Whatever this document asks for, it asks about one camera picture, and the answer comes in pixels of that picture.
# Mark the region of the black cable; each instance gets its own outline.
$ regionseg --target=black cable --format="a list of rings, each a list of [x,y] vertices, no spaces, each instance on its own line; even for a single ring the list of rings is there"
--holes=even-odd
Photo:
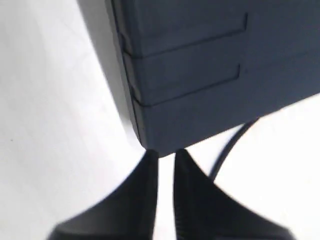
[[[221,169],[222,164],[224,163],[224,161],[226,160],[228,154],[231,152],[231,150],[234,148],[234,146],[236,145],[236,143],[238,142],[238,140],[259,120],[253,120],[250,121],[246,124],[244,124],[234,135],[233,137],[230,139],[230,141],[227,143],[227,145],[224,147],[224,149],[221,151],[219,157],[217,158],[217,160],[215,161],[211,172],[209,174],[209,178],[212,179],[212,181],[214,181]]]

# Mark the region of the white table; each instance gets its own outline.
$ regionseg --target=white table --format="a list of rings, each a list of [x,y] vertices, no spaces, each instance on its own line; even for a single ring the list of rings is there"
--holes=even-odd
[[[101,65],[75,0],[0,0],[1,240],[45,239],[114,190],[144,152],[128,120],[104,1],[81,3],[101,23],[93,39],[105,41]],[[216,181],[302,240],[320,235],[319,105],[315,96],[262,119]],[[234,131],[189,148],[206,173]],[[173,159],[160,160],[156,240],[175,239]]]

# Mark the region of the white surface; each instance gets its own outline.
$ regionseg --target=white surface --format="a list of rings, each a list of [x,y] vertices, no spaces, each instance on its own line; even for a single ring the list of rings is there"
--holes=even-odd
[[[111,34],[102,9],[100,30]],[[115,50],[107,53],[113,61]],[[111,66],[109,84],[120,75]],[[54,224],[104,198],[138,163],[144,150],[106,78],[76,1],[0,0],[0,240],[45,239]],[[301,240],[320,235],[319,104],[315,96],[264,118],[217,179]],[[234,131],[189,148],[205,172]],[[175,239],[173,164],[172,155],[160,160],[155,239]]]

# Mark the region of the cable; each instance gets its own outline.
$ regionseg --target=cable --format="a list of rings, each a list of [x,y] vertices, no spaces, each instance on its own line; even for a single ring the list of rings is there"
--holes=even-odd
[[[215,161],[211,172],[209,174],[209,178],[212,179],[212,181],[214,181],[221,169],[222,164],[224,163],[224,161],[226,160],[228,154],[231,152],[231,150],[234,148],[234,146],[236,145],[236,143],[238,142],[238,140],[259,120],[253,120],[250,121],[246,124],[244,124],[234,135],[233,137],[230,139],[230,141],[227,143],[227,145],[223,148],[223,150],[221,151],[219,157],[217,158],[217,160]]]

